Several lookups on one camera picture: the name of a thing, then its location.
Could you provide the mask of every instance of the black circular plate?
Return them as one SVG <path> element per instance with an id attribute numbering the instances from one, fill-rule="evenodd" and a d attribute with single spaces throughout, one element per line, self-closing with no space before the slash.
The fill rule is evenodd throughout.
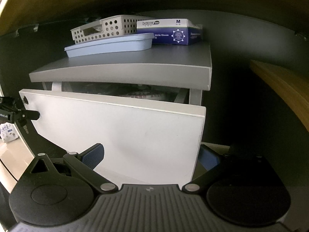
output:
<path id="1" fill-rule="evenodd" d="M 206 199 L 223 219 L 241 226 L 266 226 L 275 223 L 290 207 L 284 186 L 263 186 L 243 177 L 231 177 L 214 183 Z"/>

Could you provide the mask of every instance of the nitrile gloves box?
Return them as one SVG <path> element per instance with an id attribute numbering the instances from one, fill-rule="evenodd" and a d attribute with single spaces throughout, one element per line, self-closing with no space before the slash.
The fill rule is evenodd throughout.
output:
<path id="1" fill-rule="evenodd" d="M 188 45 L 202 40 L 203 29 L 188 19 L 152 19 L 138 21 L 137 33 L 154 33 L 153 44 Z"/>

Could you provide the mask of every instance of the metal screw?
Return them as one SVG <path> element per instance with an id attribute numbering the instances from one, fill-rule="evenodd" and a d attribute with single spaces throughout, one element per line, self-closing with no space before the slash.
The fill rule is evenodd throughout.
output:
<path id="1" fill-rule="evenodd" d="M 111 191 L 114 190 L 116 186 L 113 183 L 103 183 L 100 188 L 104 191 Z"/>
<path id="2" fill-rule="evenodd" d="M 184 187 L 187 191 L 189 192 L 195 192 L 195 191 L 198 191 L 200 189 L 200 186 L 197 185 L 197 184 L 187 184 L 185 185 Z"/>

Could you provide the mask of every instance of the open cabinet door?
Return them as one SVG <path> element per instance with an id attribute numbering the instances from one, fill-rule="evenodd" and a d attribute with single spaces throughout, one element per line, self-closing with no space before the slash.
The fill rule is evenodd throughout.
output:
<path id="1" fill-rule="evenodd" d="M 123 183 L 179 184 L 192 179 L 206 108 L 106 95 L 21 90 L 40 112 L 37 132 L 68 152 L 104 146 L 95 171 Z"/>

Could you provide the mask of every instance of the perforated basket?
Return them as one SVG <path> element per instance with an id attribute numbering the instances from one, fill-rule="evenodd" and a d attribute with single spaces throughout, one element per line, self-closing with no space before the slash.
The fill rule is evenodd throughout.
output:
<path id="1" fill-rule="evenodd" d="M 151 17 L 119 15 L 84 24 L 71 30 L 75 44 L 136 33 L 136 22 Z"/>

